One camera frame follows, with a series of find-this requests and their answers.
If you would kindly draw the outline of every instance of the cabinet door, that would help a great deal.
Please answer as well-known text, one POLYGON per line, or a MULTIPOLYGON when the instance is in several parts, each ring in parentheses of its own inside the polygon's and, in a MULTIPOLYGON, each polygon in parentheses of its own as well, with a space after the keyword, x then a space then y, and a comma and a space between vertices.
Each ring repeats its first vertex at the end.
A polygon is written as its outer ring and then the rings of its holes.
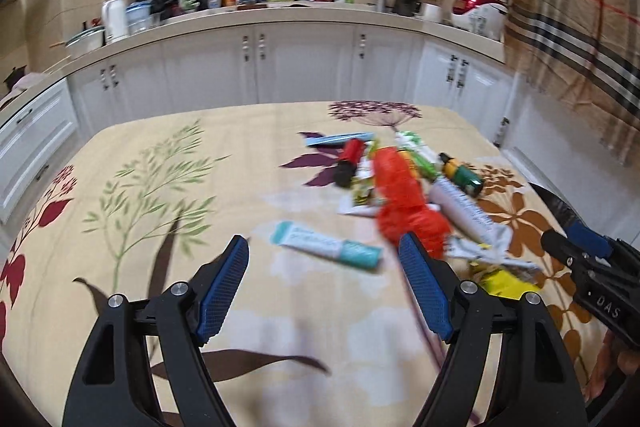
POLYGON ((424 38, 376 26, 356 28, 351 98, 413 102, 424 38))
POLYGON ((462 58, 454 81, 452 110, 475 126, 487 140, 493 141, 505 117, 512 79, 506 73, 462 58))
POLYGON ((425 42, 414 102, 434 107, 450 107, 456 92, 460 54, 432 42, 425 42))
POLYGON ((348 96, 354 26, 273 23, 255 29, 260 103, 324 102, 348 96))
POLYGON ((116 123, 174 112, 160 44, 133 49, 108 63, 116 123))
POLYGON ((208 30, 161 43, 175 112, 257 103, 251 26, 208 30))
POLYGON ((113 87, 107 80, 106 62, 76 71, 68 79, 71 99, 85 140, 90 140, 102 129, 116 123, 113 87))

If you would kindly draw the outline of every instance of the kitchen counter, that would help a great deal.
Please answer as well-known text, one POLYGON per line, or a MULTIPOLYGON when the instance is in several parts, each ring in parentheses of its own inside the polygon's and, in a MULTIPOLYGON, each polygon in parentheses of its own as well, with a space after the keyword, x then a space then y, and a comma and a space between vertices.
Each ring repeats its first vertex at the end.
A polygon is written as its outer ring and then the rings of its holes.
POLYGON ((498 63, 504 62, 504 51, 501 42, 453 28, 452 26, 394 14, 373 12, 370 6, 297 2, 270 5, 267 9, 242 11, 229 11, 229 9, 204 10, 169 19, 163 26, 114 42, 64 64, 50 73, 41 84, 28 89, 11 101, 4 109, 0 110, 0 126, 4 125, 28 102, 60 79, 105 58, 113 57, 152 42, 164 41, 206 30, 277 22, 336 22, 407 30, 451 42, 484 55, 498 63))

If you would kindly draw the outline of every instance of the plastic container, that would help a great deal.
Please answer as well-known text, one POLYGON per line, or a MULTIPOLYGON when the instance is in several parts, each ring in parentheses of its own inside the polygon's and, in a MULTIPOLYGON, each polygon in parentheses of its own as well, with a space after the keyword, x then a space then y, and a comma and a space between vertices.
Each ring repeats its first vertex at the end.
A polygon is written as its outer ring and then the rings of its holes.
POLYGON ((66 42, 66 50, 71 60, 82 57, 89 52, 101 48, 104 44, 104 26, 96 26, 78 33, 66 42))
POLYGON ((127 24, 143 21, 151 15, 151 1, 140 1, 127 8, 127 24))

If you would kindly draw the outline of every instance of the electric kettle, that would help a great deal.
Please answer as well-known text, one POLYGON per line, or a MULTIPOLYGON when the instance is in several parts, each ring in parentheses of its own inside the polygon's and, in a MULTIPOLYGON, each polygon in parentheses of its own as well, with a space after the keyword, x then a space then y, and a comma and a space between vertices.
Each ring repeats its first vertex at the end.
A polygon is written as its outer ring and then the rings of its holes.
POLYGON ((124 0, 108 0, 102 4, 102 24, 107 44, 117 42, 129 35, 127 6, 124 0))

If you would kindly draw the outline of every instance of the white cabinet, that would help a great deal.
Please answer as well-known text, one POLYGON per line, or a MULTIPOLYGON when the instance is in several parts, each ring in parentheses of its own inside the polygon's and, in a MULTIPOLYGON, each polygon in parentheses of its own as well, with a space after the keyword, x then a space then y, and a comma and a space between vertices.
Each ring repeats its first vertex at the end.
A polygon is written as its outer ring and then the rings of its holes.
POLYGON ((254 39, 260 103, 321 102, 349 96, 353 25, 260 25, 254 39))
POLYGON ((511 89, 513 78, 502 68, 427 42, 413 102, 450 108, 493 141, 511 89))
POLYGON ((148 44, 110 58, 106 74, 113 89, 113 102, 122 108, 116 123, 175 112, 160 44, 148 44))
POLYGON ((257 103, 253 34, 244 26, 162 42, 174 112, 257 103))
POLYGON ((78 127, 66 80, 57 82, 0 128, 0 221, 6 223, 31 182, 78 127))
POLYGON ((413 102, 423 49, 422 35, 357 26, 351 100, 413 102))
POLYGON ((450 108, 493 141, 505 117, 513 78, 469 57, 458 65, 455 91, 450 108))
POLYGON ((85 140, 111 125, 173 112, 159 44, 97 62, 69 80, 85 140))
POLYGON ((124 118, 124 108, 114 100, 115 88, 107 80, 106 62, 76 71, 69 76, 69 84, 85 141, 124 118))

